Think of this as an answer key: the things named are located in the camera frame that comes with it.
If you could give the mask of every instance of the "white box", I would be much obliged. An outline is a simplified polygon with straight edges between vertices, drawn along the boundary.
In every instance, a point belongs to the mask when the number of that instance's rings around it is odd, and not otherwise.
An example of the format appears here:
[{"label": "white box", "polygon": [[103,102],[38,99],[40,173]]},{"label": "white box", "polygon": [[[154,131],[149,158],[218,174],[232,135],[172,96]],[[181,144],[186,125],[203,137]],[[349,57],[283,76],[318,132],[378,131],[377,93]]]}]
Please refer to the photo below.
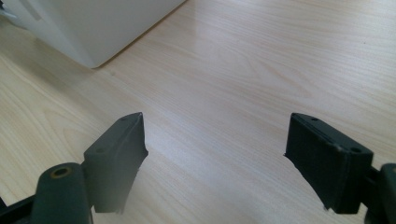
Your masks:
[{"label": "white box", "polygon": [[104,63],[184,0],[3,0],[23,26],[87,67]]}]

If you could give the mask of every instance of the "hole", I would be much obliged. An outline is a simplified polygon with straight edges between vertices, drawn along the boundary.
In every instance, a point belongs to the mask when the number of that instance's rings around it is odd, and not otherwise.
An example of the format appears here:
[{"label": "hole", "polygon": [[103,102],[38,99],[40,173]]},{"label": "hole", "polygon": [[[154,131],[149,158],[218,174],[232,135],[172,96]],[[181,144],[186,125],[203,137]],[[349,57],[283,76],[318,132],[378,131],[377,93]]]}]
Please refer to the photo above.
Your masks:
[{"label": "hole", "polygon": [[99,147],[99,148],[96,149],[96,152],[97,152],[97,153],[104,153],[104,152],[105,152],[105,149],[102,148],[102,147]]},{"label": "hole", "polygon": [[353,147],[350,150],[352,150],[353,152],[356,152],[356,153],[360,153],[361,152],[361,150],[359,148],[356,148],[356,147]]},{"label": "hole", "polygon": [[64,176],[69,175],[70,173],[72,173],[72,169],[69,167],[61,167],[58,168],[54,171],[52,171],[52,173],[50,173],[50,177],[53,179],[58,179],[58,178],[62,178]]}]

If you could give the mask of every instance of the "black plastic jaw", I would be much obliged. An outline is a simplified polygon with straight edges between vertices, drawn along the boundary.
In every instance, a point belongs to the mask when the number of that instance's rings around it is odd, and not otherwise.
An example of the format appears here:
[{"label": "black plastic jaw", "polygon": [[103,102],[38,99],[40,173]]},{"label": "black plastic jaw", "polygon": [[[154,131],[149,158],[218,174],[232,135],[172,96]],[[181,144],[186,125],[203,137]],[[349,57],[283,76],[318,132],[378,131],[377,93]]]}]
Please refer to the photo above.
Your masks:
[{"label": "black plastic jaw", "polygon": [[82,167],[95,212],[123,210],[137,171],[148,154],[142,113],[117,120],[85,151]]},{"label": "black plastic jaw", "polygon": [[44,172],[36,194],[11,206],[0,204],[1,224],[91,224],[95,211],[122,211],[137,171],[149,153],[143,114],[116,121],[84,153],[85,161]]},{"label": "black plastic jaw", "polygon": [[396,164],[371,167],[374,153],[320,119],[291,114],[285,156],[301,172],[325,207],[356,214],[365,223],[396,223]]}]

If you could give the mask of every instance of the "black bracket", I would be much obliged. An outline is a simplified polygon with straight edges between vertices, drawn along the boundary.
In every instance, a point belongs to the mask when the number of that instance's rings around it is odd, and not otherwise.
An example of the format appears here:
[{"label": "black bracket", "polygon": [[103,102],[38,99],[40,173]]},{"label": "black bracket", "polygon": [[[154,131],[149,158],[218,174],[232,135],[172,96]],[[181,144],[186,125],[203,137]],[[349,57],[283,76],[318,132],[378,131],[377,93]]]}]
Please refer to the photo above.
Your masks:
[{"label": "black bracket", "polygon": [[337,214],[368,207],[365,223],[396,223],[396,164],[378,172],[374,153],[320,119],[291,114],[285,156]]},{"label": "black bracket", "polygon": [[44,172],[34,196],[6,206],[2,224],[89,224],[97,213],[123,210],[138,168],[149,153],[143,114],[117,120],[84,153],[85,161],[64,163]]}]

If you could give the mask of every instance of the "round hole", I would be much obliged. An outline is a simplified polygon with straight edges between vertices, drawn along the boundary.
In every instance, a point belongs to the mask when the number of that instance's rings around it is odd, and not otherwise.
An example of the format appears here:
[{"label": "round hole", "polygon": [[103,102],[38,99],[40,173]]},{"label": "round hole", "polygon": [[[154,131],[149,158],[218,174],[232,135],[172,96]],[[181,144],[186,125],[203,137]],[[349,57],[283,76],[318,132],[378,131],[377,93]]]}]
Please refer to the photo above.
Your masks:
[{"label": "round hole", "polygon": [[60,167],[52,171],[52,173],[50,173],[50,177],[53,179],[58,179],[70,175],[70,173],[72,173],[72,169],[70,167]]},{"label": "round hole", "polygon": [[356,148],[356,147],[353,147],[350,150],[352,150],[353,152],[356,152],[356,153],[360,153],[361,152],[361,150],[359,148]]},{"label": "round hole", "polygon": [[99,147],[99,148],[96,149],[96,152],[97,153],[103,153],[103,152],[105,152],[105,149],[102,148],[102,147]]}]

